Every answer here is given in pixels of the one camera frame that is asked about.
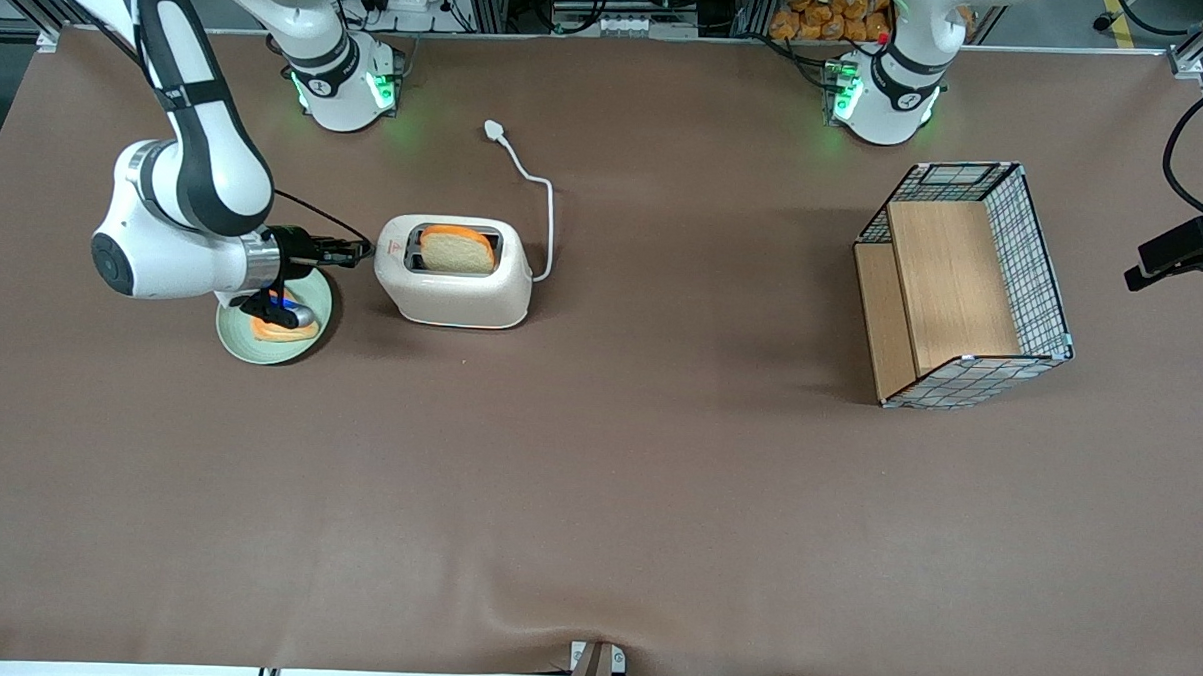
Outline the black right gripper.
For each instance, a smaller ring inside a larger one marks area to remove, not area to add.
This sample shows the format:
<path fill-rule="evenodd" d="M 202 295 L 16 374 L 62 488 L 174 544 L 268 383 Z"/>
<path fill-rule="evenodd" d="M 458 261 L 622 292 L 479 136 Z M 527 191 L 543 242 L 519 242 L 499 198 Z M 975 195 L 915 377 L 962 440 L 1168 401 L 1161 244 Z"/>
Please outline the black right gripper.
<path fill-rule="evenodd" d="M 315 261 L 318 267 L 356 268 L 372 254 L 367 250 L 367 242 L 331 236 L 314 238 L 297 225 L 268 226 L 268 235 L 275 244 L 279 257 L 278 275 L 274 281 L 277 287 L 310 275 Z"/>

